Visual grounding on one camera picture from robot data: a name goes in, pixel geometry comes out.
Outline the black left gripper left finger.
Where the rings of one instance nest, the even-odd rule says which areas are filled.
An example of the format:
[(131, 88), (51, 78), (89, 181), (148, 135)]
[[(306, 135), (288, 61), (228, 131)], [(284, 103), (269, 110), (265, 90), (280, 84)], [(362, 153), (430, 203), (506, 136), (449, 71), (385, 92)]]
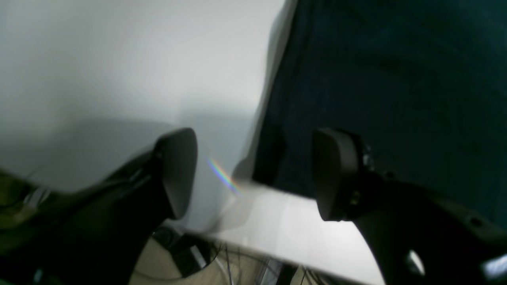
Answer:
[(1, 174), (2, 285), (126, 285), (166, 219), (185, 215), (197, 135), (181, 128), (105, 180), (73, 194)]

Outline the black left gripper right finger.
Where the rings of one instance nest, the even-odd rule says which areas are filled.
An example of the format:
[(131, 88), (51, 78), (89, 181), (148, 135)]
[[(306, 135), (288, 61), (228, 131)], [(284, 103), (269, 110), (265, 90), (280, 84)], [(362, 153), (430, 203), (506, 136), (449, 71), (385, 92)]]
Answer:
[(506, 284), (506, 231), (466, 206), (375, 167), (359, 136), (315, 130), (312, 176), (321, 218), (355, 224), (385, 284)]

